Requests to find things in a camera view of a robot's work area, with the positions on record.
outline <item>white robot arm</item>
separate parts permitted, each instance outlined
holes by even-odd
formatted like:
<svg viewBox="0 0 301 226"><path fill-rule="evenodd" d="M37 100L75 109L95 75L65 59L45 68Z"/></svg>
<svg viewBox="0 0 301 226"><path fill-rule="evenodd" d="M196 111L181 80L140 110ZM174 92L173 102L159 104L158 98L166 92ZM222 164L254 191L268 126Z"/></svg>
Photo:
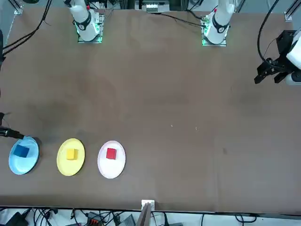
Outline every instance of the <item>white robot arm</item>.
<svg viewBox="0 0 301 226"><path fill-rule="evenodd" d="M92 41L100 34L99 14L87 9L85 0L64 0L75 21L75 26L83 41Z"/></svg>
<svg viewBox="0 0 301 226"><path fill-rule="evenodd" d="M255 84L268 75L277 74L274 77L275 83L284 79L288 85L301 85L301 29L283 31L276 41L280 56L276 60L267 58L266 62L257 68Z"/></svg>
<svg viewBox="0 0 301 226"><path fill-rule="evenodd" d="M295 65L298 70L285 77L288 85L301 85L301 29L294 34L292 47L286 58Z"/></svg>
<svg viewBox="0 0 301 226"><path fill-rule="evenodd" d="M210 24L204 36L212 44L220 44L227 36L230 19L235 6L232 0L219 0L218 7L209 14Z"/></svg>

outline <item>yellow plate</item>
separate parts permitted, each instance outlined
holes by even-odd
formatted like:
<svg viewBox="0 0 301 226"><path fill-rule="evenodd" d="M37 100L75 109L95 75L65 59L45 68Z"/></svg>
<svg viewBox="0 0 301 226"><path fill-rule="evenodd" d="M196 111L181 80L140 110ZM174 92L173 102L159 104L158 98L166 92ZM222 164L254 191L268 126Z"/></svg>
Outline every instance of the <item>yellow plate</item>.
<svg viewBox="0 0 301 226"><path fill-rule="evenodd" d="M76 160L67 159L68 149L77 150ZM57 152L57 157L56 157L57 168L61 172L61 174L65 176L72 176L76 174L84 164L84 160L85 160L85 148L83 144L75 138L66 140L61 145L60 149Z"/></svg>

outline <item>wire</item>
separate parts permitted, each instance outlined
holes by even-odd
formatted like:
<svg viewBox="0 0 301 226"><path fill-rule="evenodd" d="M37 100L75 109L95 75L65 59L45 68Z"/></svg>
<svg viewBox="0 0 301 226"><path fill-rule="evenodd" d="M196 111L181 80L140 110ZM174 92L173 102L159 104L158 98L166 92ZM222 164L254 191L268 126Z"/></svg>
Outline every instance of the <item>wire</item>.
<svg viewBox="0 0 301 226"><path fill-rule="evenodd" d="M96 9L99 9L93 2L90 1L89 3L96 7Z"/></svg>
<svg viewBox="0 0 301 226"><path fill-rule="evenodd" d="M46 19L46 16L48 14L48 11L49 11L49 8L50 8L50 5L52 3L52 0L48 0L47 1L47 4L46 4L46 7L45 7L45 11L44 11L44 14L43 14L43 17L41 19L41 21L39 22L38 26L36 27L36 29L34 31L32 31L31 33L19 38L18 40L14 41L13 43L5 46L3 49L6 49L8 47L11 47L15 44L17 44L19 41L23 40L22 42L18 43L16 46L12 47L11 49L7 50L6 52L3 53L3 56L5 56L7 53L10 53L11 51L13 51L14 49L16 49L17 47L21 46L23 43L27 42L34 34L35 32L40 28L42 22Z"/></svg>
<svg viewBox="0 0 301 226"><path fill-rule="evenodd" d="M170 17L170 18L173 18L173 19L182 21L182 22L184 22L184 23L187 23L187 24L189 24L189 25L196 25L197 27L205 27L205 25L201 25L201 24L196 24L196 23L193 23L193 22L189 22L189 21L187 21L187 20L183 20L183 19L177 18L177 17L175 17L175 16L171 16L171 15L168 15L168 14L159 14L159 15L167 16L167 17Z"/></svg>
<svg viewBox="0 0 301 226"><path fill-rule="evenodd" d="M106 21L106 19L108 19L108 17L111 15L111 13L114 11L114 8L116 7L116 4L112 7L112 8L110 8L110 13L108 14L108 16L107 17L105 17L105 19L103 20L103 22L105 22Z"/></svg>
<svg viewBox="0 0 301 226"><path fill-rule="evenodd" d="M153 212L152 212L151 214L152 214L152 217L154 218L154 221L155 221L155 225L157 226L157 222L156 222L156 218L155 218L155 215L154 215L154 213L153 213Z"/></svg>
<svg viewBox="0 0 301 226"><path fill-rule="evenodd" d="M190 10L192 10L193 8L195 8L195 6L196 6L198 3L199 3L198 6L202 5L203 1L204 1L204 0L198 0L198 1L190 8Z"/></svg>
<svg viewBox="0 0 301 226"><path fill-rule="evenodd" d="M14 2L15 2L15 4L16 4L19 8L21 8L20 5L18 4L18 2L17 2L16 0L14 0Z"/></svg>
<svg viewBox="0 0 301 226"><path fill-rule="evenodd" d="M270 67L274 68L274 69L277 69L279 72L283 72L284 71L284 68L283 67L278 67L278 66L275 66L275 65L272 65L270 62L268 62L261 54L261 51L260 51L260 36L261 36L261 32L262 32L262 29L265 25L265 23L267 22L268 20L268 17L270 16L271 12L273 11L273 9L275 8L275 6L277 5L277 3L279 2L280 0L276 0L274 2L274 4L272 5L272 7L269 9L268 13L266 14L261 26L260 26L260 29L259 29L259 32L258 32L258 38L257 38L257 50L258 50L258 54L260 56L260 58L267 64L269 65Z"/></svg>
<svg viewBox="0 0 301 226"><path fill-rule="evenodd" d="M41 220L41 223L40 223L40 226L42 226L42 223L43 223L43 220L46 219L46 223L48 223L48 225L51 225L50 222L48 221L47 219L47 214L50 212L51 210L48 210L46 213L44 210L40 210L39 209L39 212L42 214L42 220Z"/></svg>
<svg viewBox="0 0 301 226"><path fill-rule="evenodd" d="M124 211L121 212L121 213L116 214L115 216L118 217L118 216L119 216L120 214L122 214L122 213L124 213ZM113 219L109 220L104 226L107 226Z"/></svg>
<svg viewBox="0 0 301 226"><path fill-rule="evenodd" d="M80 210L80 212L82 212L86 217L87 217L87 213L85 213L83 210Z"/></svg>
<svg viewBox="0 0 301 226"><path fill-rule="evenodd" d="M254 217L254 219L253 220L249 220L249 221L244 220L243 216L240 213L238 215L241 217L241 220L237 218L237 215L235 215L235 218L242 225L244 225L244 223L248 223L248 224L249 223L254 223L257 220L257 216L256 215L251 216L251 214L250 214L250 216Z"/></svg>
<svg viewBox="0 0 301 226"><path fill-rule="evenodd" d="M191 13L196 19L203 19L204 17L203 16L197 16L194 12L192 12L190 9L186 10L187 12Z"/></svg>
<svg viewBox="0 0 301 226"><path fill-rule="evenodd" d="M205 214L203 214L202 219L201 219L201 226L203 226L203 220L204 220Z"/></svg>
<svg viewBox="0 0 301 226"><path fill-rule="evenodd" d="M267 54L267 51L268 51L268 49L269 49L269 46L270 46L270 45L272 44L272 42L275 41L276 39L277 39L277 38L274 38L274 39L269 43L269 45L268 45L268 47L267 47L267 50L265 51L263 57L265 57L265 55Z"/></svg>
<svg viewBox="0 0 301 226"><path fill-rule="evenodd" d="M18 11L18 9L15 7L15 5L14 5L10 0L8 0L8 1L9 1L10 4L15 8L15 10Z"/></svg>
<svg viewBox="0 0 301 226"><path fill-rule="evenodd" d="M211 12L213 12L217 7L218 7L218 5L216 7L214 7Z"/></svg>
<svg viewBox="0 0 301 226"><path fill-rule="evenodd" d="M73 217L74 217L74 220L75 220L75 223L80 226L80 224L77 222L77 219L76 219L76 216L75 216L75 209L72 210L72 213L73 213Z"/></svg>

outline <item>yellow cube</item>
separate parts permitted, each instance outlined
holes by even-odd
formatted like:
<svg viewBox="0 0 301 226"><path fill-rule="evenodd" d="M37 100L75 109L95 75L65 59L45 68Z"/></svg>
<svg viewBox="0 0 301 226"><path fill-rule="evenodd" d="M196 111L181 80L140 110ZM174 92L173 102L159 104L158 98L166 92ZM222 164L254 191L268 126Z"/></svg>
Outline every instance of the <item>yellow cube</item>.
<svg viewBox="0 0 301 226"><path fill-rule="evenodd" d="M67 149L67 160L77 160L77 149L68 148Z"/></svg>

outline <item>blue plate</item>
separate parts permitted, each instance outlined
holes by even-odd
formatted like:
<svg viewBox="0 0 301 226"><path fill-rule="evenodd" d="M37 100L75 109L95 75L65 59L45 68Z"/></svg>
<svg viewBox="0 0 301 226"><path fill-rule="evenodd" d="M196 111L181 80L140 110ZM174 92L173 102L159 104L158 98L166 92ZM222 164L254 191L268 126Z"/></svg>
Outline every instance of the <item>blue plate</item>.
<svg viewBox="0 0 301 226"><path fill-rule="evenodd" d="M17 145L29 148L26 158L14 155ZM8 163L11 171L17 175L28 173L37 163L39 158L39 146L32 137L24 137L23 140L18 140L12 147Z"/></svg>

